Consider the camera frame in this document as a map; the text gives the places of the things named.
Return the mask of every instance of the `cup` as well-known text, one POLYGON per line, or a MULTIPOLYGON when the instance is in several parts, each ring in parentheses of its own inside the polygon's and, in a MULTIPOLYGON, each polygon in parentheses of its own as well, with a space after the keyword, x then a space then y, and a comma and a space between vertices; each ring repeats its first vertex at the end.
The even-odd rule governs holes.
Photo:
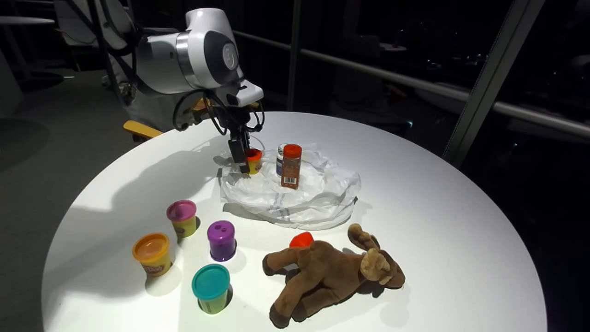
POLYGON ((230 282, 226 268, 219 264, 202 266, 191 277, 191 293, 198 301, 198 308, 206 314, 221 312, 230 301, 230 282))
POLYGON ((248 150, 245 161, 246 161, 246 172, 250 175, 257 174, 259 168, 261 168, 261 151, 259 150, 248 150))
POLYGON ((191 201, 174 201, 167 207, 165 216, 178 238, 186 238, 198 229, 197 205, 191 201))
POLYGON ((171 268, 169 242, 163 234, 145 234, 132 246, 132 258, 139 262, 147 279, 156 279, 171 268))
POLYGON ((224 262, 233 257, 237 247, 233 234, 235 234, 233 225, 226 220, 213 222, 208 227, 206 238, 210 244, 210 257, 213 260, 224 262))

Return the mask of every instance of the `small bottle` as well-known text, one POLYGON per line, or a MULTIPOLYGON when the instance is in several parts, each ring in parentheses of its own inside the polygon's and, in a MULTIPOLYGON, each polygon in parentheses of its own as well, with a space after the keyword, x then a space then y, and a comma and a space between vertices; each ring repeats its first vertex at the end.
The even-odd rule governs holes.
POLYGON ((281 150, 283 150, 283 144, 278 146, 278 153, 276 153, 276 175, 281 177, 281 150))
POLYGON ((302 153, 302 148, 296 144, 283 146, 280 186, 287 186, 287 188, 298 186, 300 153, 302 153))

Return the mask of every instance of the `cable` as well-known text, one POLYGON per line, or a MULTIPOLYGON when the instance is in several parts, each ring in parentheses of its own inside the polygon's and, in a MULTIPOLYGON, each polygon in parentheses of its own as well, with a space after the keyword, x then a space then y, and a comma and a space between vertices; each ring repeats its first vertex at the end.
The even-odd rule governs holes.
POLYGON ((123 39, 127 43, 127 37, 123 37, 121 32, 117 32, 115 24, 112 22, 112 17, 110 17, 110 9, 106 6, 106 0, 99 0, 99 6, 103 8, 103 15, 104 15, 104 20, 108 24, 108 28, 114 32, 115 37, 123 39))
POLYGON ((136 76, 134 70, 128 68, 128 65, 121 59, 123 54, 134 52, 134 46, 138 44, 138 41, 141 39, 141 32, 136 30, 132 33, 134 41, 125 41, 127 46, 121 50, 114 50, 110 44, 106 44, 101 28, 99 28, 99 19, 95 13, 95 4, 93 0, 86 0, 86 6, 90 9, 90 17, 93 20, 93 24, 88 20, 88 17, 73 4, 73 0, 64 0, 71 11, 75 13, 75 17, 95 35, 97 46, 106 52, 117 65, 119 68, 125 72, 125 76, 130 80, 130 83, 134 83, 143 94, 147 96, 154 96, 154 94, 163 94, 163 96, 174 96, 174 94, 165 94, 165 92, 158 92, 152 91, 141 78, 136 76))
POLYGON ((254 118, 256 118, 256 126, 254 127, 248 127, 250 133, 257 133, 261 131, 263 124, 265 124, 265 111, 259 107, 259 116, 257 116, 257 111, 254 113, 254 118))
POLYGON ((215 126, 215 129, 217 129, 217 133, 219 133, 221 137, 226 135, 226 127, 222 127, 222 131, 221 131, 221 126, 219 126, 219 122, 215 120, 215 116, 210 116, 210 122, 213 122, 213 126, 215 126))
POLYGON ((230 111, 224 109, 222 102, 217 98, 215 92, 208 92, 206 98, 211 98, 219 105, 219 109, 224 113, 224 116, 232 116, 230 111))
POLYGON ((130 70, 136 72, 136 52, 130 52, 130 70))
POLYGON ((202 89, 197 89, 197 91, 186 92, 186 94, 176 102, 176 105, 173 107, 173 113, 171 113, 171 126, 173 126, 173 129, 176 129, 176 131, 186 131, 187 124, 182 124, 182 126, 176 124, 178 109, 180 109, 180 105, 184 103, 186 98, 189 98, 189 96, 193 96, 193 94, 197 94, 197 92, 204 92, 204 91, 202 91, 202 89))
POLYGON ((259 144, 261 151, 265 151, 265 144, 257 137, 250 137, 250 139, 259 144))

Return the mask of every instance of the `round table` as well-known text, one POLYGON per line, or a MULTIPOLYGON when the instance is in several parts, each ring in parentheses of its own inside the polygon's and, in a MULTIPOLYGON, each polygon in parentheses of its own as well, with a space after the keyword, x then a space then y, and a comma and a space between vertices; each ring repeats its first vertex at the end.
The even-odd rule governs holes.
MULTIPOLYGON (((300 231, 222 212, 217 172, 226 140, 210 122, 160 135, 106 166, 71 203, 51 242, 42 312, 47 332, 68 330, 274 330, 269 306, 283 286, 261 258, 300 231), (200 227, 173 247, 173 268, 145 282, 132 244, 173 227, 165 207, 197 203, 200 227), (206 227, 230 220, 237 253, 222 262, 232 301, 215 316, 198 310, 191 277, 208 257, 206 227)), ((501 210, 460 172, 425 150, 363 124, 300 113, 269 113, 252 146, 315 144, 335 164, 357 170, 361 194, 350 222, 375 234, 405 271, 401 290, 353 295, 289 330, 541 332, 543 293, 530 257, 501 210)), ((353 249, 346 227, 313 231, 353 249)))
POLYGON ((31 26, 31 24, 55 24, 51 19, 44 17, 12 17, 12 15, 0 15, 0 24, 7 26, 31 26))

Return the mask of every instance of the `dark background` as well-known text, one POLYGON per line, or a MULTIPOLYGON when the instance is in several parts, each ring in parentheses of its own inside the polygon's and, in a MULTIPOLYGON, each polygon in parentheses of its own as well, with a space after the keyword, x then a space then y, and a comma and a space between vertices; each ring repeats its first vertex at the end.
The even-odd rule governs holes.
MULTIPOLYGON (((233 30, 289 44, 292 0, 130 0, 139 26, 184 30, 189 8, 222 8, 233 30)), ((410 78, 473 87, 508 0, 304 0, 300 46, 410 78)), ((55 17, 51 4, 0 2, 0 15, 55 17)), ((55 26, 10 28, 34 68, 103 68, 55 26)), ((287 109, 289 52, 243 37, 245 76, 267 109, 287 109)), ((590 0, 547 0, 499 92, 501 102, 590 124, 590 0)), ((300 57, 294 109, 353 118, 440 155, 462 103, 300 57)), ((551 330, 590 330, 587 140, 490 113, 462 172, 508 216, 538 268, 551 330)))

